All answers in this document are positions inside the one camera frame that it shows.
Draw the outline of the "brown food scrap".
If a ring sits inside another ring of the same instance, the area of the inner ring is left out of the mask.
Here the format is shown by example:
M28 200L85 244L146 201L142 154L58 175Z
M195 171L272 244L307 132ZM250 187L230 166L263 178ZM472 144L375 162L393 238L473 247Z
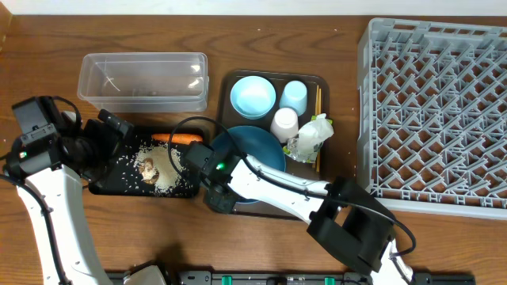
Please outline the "brown food scrap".
M145 158L139 163L139 173L142 176L142 182L146 184L155 184L159 178L159 171L154 166L152 158Z

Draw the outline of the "orange carrot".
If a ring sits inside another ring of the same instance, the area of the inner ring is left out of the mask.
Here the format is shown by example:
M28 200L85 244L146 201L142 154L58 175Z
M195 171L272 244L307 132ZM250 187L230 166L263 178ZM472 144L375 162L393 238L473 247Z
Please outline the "orange carrot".
M204 140L200 135L194 134L153 134L151 136L152 139L165 142L165 143L175 143L175 144L183 144L189 145L192 142L202 143Z

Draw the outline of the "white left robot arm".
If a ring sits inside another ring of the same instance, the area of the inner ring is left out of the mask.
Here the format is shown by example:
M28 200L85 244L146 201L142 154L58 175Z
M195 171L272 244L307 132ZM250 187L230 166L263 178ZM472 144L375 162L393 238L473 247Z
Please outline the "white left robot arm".
M13 105L21 128L1 178L17 188L32 223L46 284L110 284L86 221L84 182L105 179L134 129L102 109L95 120L61 112L58 97Z

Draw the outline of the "white arm base mount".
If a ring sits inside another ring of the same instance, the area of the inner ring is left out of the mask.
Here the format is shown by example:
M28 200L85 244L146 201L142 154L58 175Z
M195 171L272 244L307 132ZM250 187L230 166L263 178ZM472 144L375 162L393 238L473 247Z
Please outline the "white arm base mount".
M123 285L166 285L166 277L154 262L135 267L123 278Z

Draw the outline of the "dark blue plate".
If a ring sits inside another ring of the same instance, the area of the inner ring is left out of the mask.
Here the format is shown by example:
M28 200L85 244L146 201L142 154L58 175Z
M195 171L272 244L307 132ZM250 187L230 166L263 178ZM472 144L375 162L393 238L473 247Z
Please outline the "dark blue plate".
M228 129L243 152L254 156L261 163L285 172L286 161L282 146L272 134L255 126L236 126ZM211 142L215 152L226 153L234 150L231 140L225 134L216 136ZM241 198L238 203L256 203L255 199Z

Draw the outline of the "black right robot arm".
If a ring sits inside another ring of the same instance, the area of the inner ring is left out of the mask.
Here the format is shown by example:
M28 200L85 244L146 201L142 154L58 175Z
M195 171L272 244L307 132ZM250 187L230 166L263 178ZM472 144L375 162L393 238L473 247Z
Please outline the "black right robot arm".
M183 163L205 184L205 202L214 211L229 214L240 199L267 203L304 221L324 250L374 284L414 283L395 240L395 228L404 225L352 180L306 180L200 142L191 143Z

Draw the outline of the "pile of rice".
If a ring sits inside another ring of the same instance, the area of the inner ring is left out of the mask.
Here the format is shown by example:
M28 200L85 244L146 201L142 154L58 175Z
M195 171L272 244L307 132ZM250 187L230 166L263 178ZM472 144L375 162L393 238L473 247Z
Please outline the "pile of rice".
M116 161L120 167L120 182L125 187L124 193L161 197L190 197L195 194L195 185L181 177L186 168L181 165L181 152L171 149L169 156L166 143L142 142L138 150L122 154ZM142 182L139 163L145 158L152 158L159 171L155 184Z

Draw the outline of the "light blue bowl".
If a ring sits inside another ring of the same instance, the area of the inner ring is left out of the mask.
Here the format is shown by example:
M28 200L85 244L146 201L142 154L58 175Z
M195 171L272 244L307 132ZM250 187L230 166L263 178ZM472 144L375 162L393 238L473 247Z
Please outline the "light blue bowl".
M257 120L267 115L273 108L276 90L266 78L246 76L233 84L230 102L239 115L249 120Z

